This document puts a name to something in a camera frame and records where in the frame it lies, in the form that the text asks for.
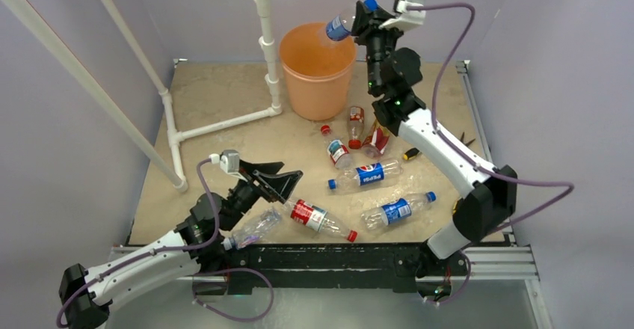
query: white bottle cap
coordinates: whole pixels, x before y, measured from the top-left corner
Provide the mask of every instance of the white bottle cap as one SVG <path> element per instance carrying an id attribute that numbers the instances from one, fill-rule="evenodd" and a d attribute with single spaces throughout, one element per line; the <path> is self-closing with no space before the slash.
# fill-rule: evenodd
<path id="1" fill-rule="evenodd" d="M 231 245 L 231 239 L 229 239 L 229 237 L 226 237 L 223 241 L 222 241 L 222 245 L 224 246 L 224 250 L 229 250 L 231 249 L 231 247 L 233 247 Z"/>

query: trash bin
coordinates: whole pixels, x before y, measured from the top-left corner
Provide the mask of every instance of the trash bin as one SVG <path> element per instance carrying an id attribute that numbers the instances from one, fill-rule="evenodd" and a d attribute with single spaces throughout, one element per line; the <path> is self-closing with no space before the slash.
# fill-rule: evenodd
<path id="1" fill-rule="evenodd" d="M 291 107 L 308 120 L 327 120 L 343 110 L 357 57 L 351 37 L 323 44 L 319 35 L 325 26 L 321 22 L 298 26 L 280 43 Z"/>

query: white wall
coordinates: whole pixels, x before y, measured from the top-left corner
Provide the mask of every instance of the white wall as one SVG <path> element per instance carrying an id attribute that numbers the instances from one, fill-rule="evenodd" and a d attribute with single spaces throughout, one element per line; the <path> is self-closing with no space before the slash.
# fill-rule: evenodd
<path id="1" fill-rule="evenodd" d="M 153 141 L 160 98 L 99 1 L 31 1 Z M 123 4 L 131 26 L 153 29 Z M 53 328 L 63 270 L 125 240 L 148 161 L 2 3 L 0 19 L 0 326 Z M 144 48 L 168 80 L 152 36 Z"/>
<path id="2" fill-rule="evenodd" d="M 634 322 L 634 0 L 506 0 L 470 67 L 499 164 L 576 190 L 515 227 L 556 328 Z M 521 188 L 518 212 L 554 191 Z"/>
<path id="3" fill-rule="evenodd" d="M 281 40 L 291 28 L 305 22 L 326 22 L 356 0 L 271 0 L 274 36 Z M 391 10 L 394 0 L 378 0 Z M 470 58 L 489 29 L 503 0 L 426 0 L 428 4 L 468 1 L 478 9 L 471 34 L 458 50 Z M 144 0 L 174 58 L 194 61 L 262 60 L 257 40 L 261 35 L 252 0 Z M 442 61 L 460 34 L 466 17 L 461 10 L 429 14 L 424 28 L 412 31 L 399 43 L 419 52 L 427 61 Z"/>

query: blue bottle cap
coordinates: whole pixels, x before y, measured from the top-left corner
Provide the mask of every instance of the blue bottle cap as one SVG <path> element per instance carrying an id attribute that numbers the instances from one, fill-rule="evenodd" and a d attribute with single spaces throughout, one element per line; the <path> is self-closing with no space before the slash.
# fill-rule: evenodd
<path id="1" fill-rule="evenodd" d="M 368 7 L 368 9 L 370 9 L 370 11 L 374 11 L 378 7 L 376 0 L 365 0 L 363 3 Z"/>

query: beige table surface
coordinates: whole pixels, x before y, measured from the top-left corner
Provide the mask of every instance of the beige table surface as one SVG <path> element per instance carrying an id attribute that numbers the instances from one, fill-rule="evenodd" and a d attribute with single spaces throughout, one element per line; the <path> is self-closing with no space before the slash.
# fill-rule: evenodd
<path id="1" fill-rule="evenodd" d="M 414 87 L 416 94 L 428 104 L 431 104 L 431 90 L 439 69 L 439 64 L 424 64 L 424 80 Z M 194 129 L 267 108 L 271 97 L 264 82 L 265 74 L 265 64 L 179 64 L 171 86 L 177 129 Z M 366 92 L 366 65 L 357 63 L 348 93 L 348 104 L 365 108 L 366 128 L 374 120 L 372 101 L 373 98 Z M 337 170 L 327 157 L 322 142 L 319 132 L 322 123 L 314 123 L 296 115 L 290 107 L 284 87 L 282 104 L 283 113 L 279 116 L 183 142 L 183 167 L 189 183 L 189 190 L 184 194 L 178 193 L 164 175 L 150 164 L 130 244 L 154 241 L 186 218 L 189 209 L 203 193 L 196 175 L 196 164 L 211 153 L 228 149 L 238 150 L 241 158 L 247 162 L 282 161 L 285 163 L 282 172 L 302 170 L 304 177 L 295 188 L 294 195 L 336 214 L 359 233 L 357 242 L 421 242 L 450 220 L 452 205 L 458 198 L 458 193 L 449 180 L 424 156 L 404 164 L 404 173 L 399 177 L 398 185 L 359 194 L 331 194 L 327 189 L 327 180 L 334 178 Z M 465 131 L 466 139 L 471 139 L 476 137 L 477 132 L 467 106 L 456 69 L 450 66 L 441 82 L 438 119 L 455 135 L 460 136 Z M 335 132 L 345 137 L 347 143 L 345 120 L 344 111 L 328 123 Z M 392 136 L 385 158 L 400 158 L 409 147 L 411 146 L 402 139 Z M 165 118 L 155 148 L 165 161 L 172 162 L 167 145 Z M 478 138 L 471 148 L 482 156 Z M 361 152 L 352 150 L 352 153 L 357 166 L 372 163 Z M 226 197 L 228 188 L 236 184 L 233 177 L 224 174 L 217 166 L 208 164 L 203 173 L 211 190 L 223 197 Z M 434 191 L 437 194 L 437 202 L 428 218 L 412 216 L 394 227 L 377 232 L 369 232 L 362 226 L 360 213 L 364 209 L 397 200 L 402 194 L 422 191 Z M 260 200 L 245 217 L 258 215 L 270 205 Z M 494 234 L 487 240 L 502 241 L 503 237 L 501 234 Z M 315 233 L 290 218 L 284 218 L 282 225 L 271 233 L 267 242 L 331 243 L 345 240 Z"/>

